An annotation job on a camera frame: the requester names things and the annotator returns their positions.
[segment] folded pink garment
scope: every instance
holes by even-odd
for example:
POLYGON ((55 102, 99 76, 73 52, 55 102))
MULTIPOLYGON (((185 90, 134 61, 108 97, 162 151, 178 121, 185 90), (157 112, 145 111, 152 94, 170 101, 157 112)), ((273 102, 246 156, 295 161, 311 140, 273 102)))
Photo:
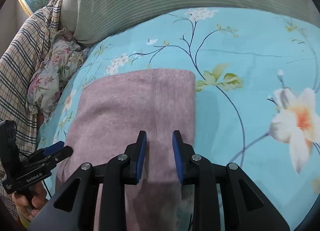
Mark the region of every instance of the folded pink garment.
POLYGON ((140 183, 125 187, 127 230, 175 230, 181 189, 172 132, 180 130, 183 141, 193 144, 195 76, 190 71, 134 71, 101 78, 84 88, 66 138, 74 152, 60 165, 57 188, 83 162, 100 165, 123 153, 140 130, 147 132, 148 147, 140 183))

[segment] mattress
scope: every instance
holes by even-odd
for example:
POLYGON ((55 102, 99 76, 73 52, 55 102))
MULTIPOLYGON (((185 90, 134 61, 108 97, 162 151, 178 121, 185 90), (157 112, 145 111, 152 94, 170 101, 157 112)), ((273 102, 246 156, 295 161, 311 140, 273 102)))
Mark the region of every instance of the mattress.
MULTIPOLYGON (((252 9, 193 8, 156 17, 90 49, 41 126, 38 147, 65 141, 81 91, 96 79, 149 68, 190 70, 196 153, 240 165, 294 230, 320 193, 319 40, 314 25, 252 9)), ((46 180, 51 193, 55 170, 46 180)))

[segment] orange flower center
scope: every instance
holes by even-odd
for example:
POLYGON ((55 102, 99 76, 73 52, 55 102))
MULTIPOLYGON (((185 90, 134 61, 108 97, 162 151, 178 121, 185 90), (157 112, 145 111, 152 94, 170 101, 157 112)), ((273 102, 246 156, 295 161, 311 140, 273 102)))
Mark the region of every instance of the orange flower center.
POLYGON ((309 129, 313 126, 310 109, 305 105, 291 105, 288 110, 296 115, 297 127, 301 130, 309 129))

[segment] plaid fabric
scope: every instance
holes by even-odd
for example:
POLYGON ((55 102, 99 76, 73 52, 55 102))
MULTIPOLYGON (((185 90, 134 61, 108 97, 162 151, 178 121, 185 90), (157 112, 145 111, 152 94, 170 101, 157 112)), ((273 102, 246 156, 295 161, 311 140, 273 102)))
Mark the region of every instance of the plaid fabric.
MULTIPOLYGON (((51 36, 57 32, 62 0, 51 0, 30 16, 0 59, 0 121, 17 124, 17 145, 26 153, 36 150, 36 115, 26 109, 26 95, 32 75, 49 52, 51 36)), ((0 179, 4 169, 0 164, 0 179)), ((0 182, 0 197, 15 218, 18 217, 11 196, 0 182)))

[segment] triangular cutout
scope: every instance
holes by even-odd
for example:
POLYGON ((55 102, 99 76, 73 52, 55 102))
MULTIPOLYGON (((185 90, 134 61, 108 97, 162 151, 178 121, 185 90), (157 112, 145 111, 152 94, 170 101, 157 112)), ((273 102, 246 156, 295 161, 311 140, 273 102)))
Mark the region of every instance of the triangular cutout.
POLYGON ((65 190, 65 192, 57 199, 53 206, 56 209, 71 212, 76 199, 79 184, 80 179, 76 178, 74 182, 65 190))
POLYGON ((263 207, 263 201, 258 195, 250 188, 247 182, 243 179, 239 180, 239 184, 242 190, 242 195, 245 202, 245 207, 248 211, 253 211, 263 207))

